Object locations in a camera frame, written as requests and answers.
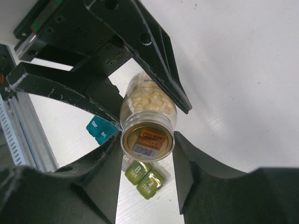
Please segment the clear bottle yellow capsules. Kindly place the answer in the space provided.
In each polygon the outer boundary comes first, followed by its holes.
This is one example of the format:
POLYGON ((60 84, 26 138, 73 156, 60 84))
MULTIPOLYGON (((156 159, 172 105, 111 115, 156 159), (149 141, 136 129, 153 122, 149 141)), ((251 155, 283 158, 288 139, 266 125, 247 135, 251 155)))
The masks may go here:
POLYGON ((172 144, 177 123, 177 109, 156 82, 145 72, 130 80, 121 106, 122 141, 135 143, 150 139, 172 144))

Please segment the gold bottle cap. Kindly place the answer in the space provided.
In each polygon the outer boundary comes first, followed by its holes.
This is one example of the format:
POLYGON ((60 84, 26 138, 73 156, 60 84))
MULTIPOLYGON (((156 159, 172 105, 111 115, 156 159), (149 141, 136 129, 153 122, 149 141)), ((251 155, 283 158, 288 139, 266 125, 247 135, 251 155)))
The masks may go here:
POLYGON ((137 161, 154 162, 167 157, 174 149, 174 132, 158 124, 138 124, 121 135, 124 153, 137 161))

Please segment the weekly pill organizer strip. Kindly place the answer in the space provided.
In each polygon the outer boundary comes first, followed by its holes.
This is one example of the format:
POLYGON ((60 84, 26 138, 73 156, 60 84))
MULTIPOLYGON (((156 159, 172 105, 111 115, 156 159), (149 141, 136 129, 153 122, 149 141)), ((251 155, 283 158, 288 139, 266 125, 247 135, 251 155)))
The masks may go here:
MULTIPOLYGON (((97 116, 91 119, 86 129, 100 146, 118 130, 116 126, 97 116)), ((151 163, 135 161, 126 154, 123 155, 121 169, 146 200, 151 199, 165 183, 163 175, 151 163)))

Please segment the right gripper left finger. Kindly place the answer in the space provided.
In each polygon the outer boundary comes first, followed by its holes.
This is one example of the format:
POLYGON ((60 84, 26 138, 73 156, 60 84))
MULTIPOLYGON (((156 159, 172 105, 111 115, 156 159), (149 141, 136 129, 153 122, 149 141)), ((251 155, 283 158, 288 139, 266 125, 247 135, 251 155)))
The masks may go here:
POLYGON ((28 166, 0 170, 3 224, 113 224, 118 203, 121 133, 80 159, 43 173, 28 166))

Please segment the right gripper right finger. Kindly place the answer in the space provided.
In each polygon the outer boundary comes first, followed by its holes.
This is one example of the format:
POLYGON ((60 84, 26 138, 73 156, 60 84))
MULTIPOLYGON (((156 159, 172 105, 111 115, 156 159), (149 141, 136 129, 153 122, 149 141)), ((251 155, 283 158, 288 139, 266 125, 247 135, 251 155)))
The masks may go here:
POLYGON ((187 224, 296 224, 299 170, 245 173, 221 163, 175 132, 172 153, 179 212, 187 224))

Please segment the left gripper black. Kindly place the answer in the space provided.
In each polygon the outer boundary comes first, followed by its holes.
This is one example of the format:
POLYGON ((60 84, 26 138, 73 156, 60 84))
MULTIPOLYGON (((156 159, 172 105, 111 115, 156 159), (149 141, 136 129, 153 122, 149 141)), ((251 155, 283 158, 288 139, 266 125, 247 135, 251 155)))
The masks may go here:
POLYGON ((39 0, 14 35, 19 40, 14 48, 19 60, 38 58, 72 70, 21 62, 7 76, 12 91, 67 103, 121 128, 122 97, 107 76, 132 56, 83 1, 39 0))

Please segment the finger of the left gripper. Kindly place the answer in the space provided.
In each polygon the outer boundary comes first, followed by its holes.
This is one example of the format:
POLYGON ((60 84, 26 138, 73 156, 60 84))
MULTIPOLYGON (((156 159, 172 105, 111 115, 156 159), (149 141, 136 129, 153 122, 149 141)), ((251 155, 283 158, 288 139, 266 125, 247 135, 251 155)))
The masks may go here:
POLYGON ((142 69, 185 114, 192 109, 180 82, 169 35, 139 0, 85 0, 86 9, 124 42, 142 69))

